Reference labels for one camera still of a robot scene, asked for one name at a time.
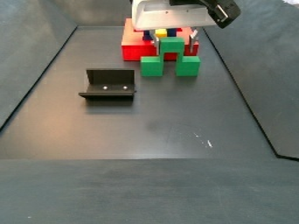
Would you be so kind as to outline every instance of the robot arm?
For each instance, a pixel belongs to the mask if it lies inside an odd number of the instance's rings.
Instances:
[[[240,14],[233,0],[169,0],[169,5],[199,4],[208,9],[209,16],[220,28],[225,28]]]
[[[233,0],[129,0],[132,23],[137,31],[148,30],[159,54],[155,29],[191,27],[189,47],[199,40],[199,27],[227,27],[240,14]]]

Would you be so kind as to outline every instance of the gray wall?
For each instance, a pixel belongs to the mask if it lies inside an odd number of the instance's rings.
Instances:
[[[75,28],[51,1],[0,0],[0,128]]]
[[[77,25],[121,26],[131,18],[128,0],[52,0]]]
[[[279,155],[299,158],[299,10],[280,0],[237,0],[241,17],[205,28]]]

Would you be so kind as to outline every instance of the scratch mark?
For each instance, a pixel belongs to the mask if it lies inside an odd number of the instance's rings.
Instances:
[[[212,145],[211,145],[211,141],[208,140],[208,145],[209,145],[209,147],[212,148]]]

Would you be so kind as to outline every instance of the green block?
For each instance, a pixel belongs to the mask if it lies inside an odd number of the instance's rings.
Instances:
[[[157,57],[141,57],[141,75],[143,76],[163,76],[164,61]]]
[[[181,62],[176,61],[176,76],[197,76],[201,60],[197,56],[183,56]]]
[[[169,37],[160,38],[160,55],[164,53],[180,53],[184,51],[183,38]]]

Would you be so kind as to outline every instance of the wall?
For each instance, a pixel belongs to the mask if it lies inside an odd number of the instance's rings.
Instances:
[[[76,24],[48,0],[0,0],[0,21],[1,128]]]

